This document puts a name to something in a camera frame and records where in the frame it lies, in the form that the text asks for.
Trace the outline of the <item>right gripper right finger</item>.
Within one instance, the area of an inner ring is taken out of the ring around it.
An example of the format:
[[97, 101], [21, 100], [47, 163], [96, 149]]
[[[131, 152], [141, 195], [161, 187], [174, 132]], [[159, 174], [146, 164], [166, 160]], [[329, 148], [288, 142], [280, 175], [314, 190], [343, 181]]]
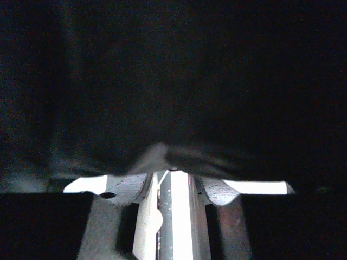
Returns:
[[346, 259], [346, 190], [241, 194], [200, 177], [212, 259]]

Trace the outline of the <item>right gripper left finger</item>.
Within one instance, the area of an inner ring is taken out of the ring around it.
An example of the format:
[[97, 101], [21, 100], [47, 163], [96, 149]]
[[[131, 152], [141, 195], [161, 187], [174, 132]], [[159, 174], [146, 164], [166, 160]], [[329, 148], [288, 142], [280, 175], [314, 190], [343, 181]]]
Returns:
[[134, 259], [147, 176], [108, 177], [101, 195], [1, 193], [1, 259]]

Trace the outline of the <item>pink folding umbrella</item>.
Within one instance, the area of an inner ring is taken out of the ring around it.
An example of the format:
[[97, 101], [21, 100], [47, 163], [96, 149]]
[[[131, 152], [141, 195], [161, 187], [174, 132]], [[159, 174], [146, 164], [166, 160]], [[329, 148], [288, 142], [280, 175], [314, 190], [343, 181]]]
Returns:
[[1, 193], [168, 169], [346, 190], [346, 1], [1, 1]]

